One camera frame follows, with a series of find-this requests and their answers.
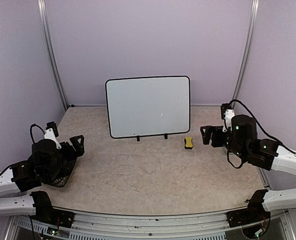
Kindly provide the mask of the yellow black whiteboard eraser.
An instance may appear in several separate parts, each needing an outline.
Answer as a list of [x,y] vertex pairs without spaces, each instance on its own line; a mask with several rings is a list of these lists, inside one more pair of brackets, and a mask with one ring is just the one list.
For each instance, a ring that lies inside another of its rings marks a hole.
[[186,149],[186,150],[191,150],[191,149],[193,149],[193,142],[192,142],[192,137],[188,137],[188,136],[186,136],[185,138],[184,138],[184,148]]

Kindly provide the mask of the white whiteboard black frame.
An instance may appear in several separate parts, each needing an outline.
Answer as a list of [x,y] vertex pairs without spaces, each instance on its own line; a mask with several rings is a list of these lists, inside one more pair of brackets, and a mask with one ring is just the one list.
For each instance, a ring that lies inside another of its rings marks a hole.
[[190,79],[185,75],[109,79],[105,83],[114,139],[190,131]]

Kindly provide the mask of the whiteboard wire stand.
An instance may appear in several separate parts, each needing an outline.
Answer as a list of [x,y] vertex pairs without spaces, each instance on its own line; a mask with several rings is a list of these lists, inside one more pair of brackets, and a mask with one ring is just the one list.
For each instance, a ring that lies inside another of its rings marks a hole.
[[135,136],[135,139],[137,142],[141,140],[141,138],[163,138],[164,140],[168,139],[168,134],[152,134],[152,135],[137,135]]

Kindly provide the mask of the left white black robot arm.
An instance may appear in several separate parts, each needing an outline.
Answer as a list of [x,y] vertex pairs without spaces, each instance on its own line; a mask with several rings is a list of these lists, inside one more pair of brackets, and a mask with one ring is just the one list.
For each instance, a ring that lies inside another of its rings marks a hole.
[[77,158],[85,153],[84,136],[56,143],[42,139],[32,144],[32,154],[0,172],[0,216],[29,215],[32,219],[70,227],[74,213],[53,207],[49,195],[36,188],[42,185],[62,188]]

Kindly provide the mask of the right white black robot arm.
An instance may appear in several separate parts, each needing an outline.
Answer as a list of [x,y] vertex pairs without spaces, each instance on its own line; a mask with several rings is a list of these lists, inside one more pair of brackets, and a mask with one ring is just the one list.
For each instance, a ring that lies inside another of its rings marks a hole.
[[[273,139],[257,137],[257,122],[244,114],[227,111],[221,126],[202,126],[204,145],[224,147],[234,154],[241,164],[251,164],[267,171],[284,172],[296,176],[296,151],[287,149]],[[247,207],[227,212],[229,226],[238,227],[263,221],[271,211],[296,209],[296,188],[286,190],[256,190]]]

